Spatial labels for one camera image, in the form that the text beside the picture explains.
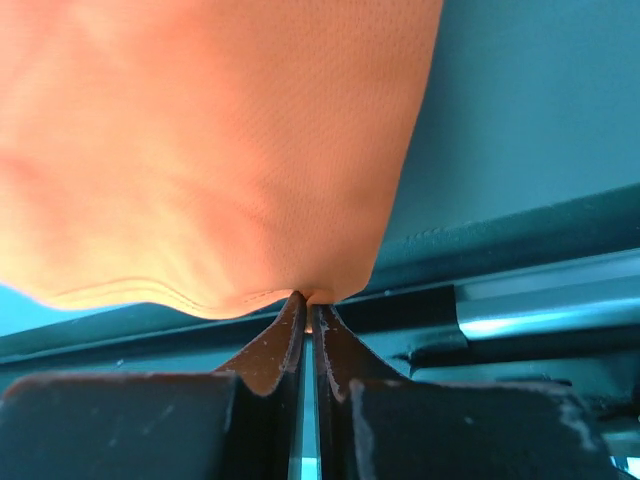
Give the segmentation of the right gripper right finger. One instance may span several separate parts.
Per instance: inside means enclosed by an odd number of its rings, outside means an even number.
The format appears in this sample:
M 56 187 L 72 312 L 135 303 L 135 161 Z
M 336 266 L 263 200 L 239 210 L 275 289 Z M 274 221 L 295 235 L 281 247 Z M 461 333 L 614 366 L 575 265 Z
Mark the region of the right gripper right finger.
M 614 479 L 595 422 L 565 386 L 421 383 L 312 310 L 323 479 Z

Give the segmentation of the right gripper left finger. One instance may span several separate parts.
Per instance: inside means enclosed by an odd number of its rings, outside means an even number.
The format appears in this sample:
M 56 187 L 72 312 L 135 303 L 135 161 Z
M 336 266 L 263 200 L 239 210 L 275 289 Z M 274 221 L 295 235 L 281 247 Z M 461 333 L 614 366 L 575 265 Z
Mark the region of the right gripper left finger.
M 306 302 L 207 373 L 39 373 L 1 398 L 5 479 L 297 479 Z

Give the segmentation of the orange t-shirt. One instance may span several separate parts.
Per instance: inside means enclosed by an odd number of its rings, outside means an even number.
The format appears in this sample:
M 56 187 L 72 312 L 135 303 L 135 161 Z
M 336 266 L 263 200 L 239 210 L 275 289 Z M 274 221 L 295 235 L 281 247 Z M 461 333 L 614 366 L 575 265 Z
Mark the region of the orange t-shirt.
M 439 1 L 5 1 L 1 281 L 206 319 L 370 280 Z

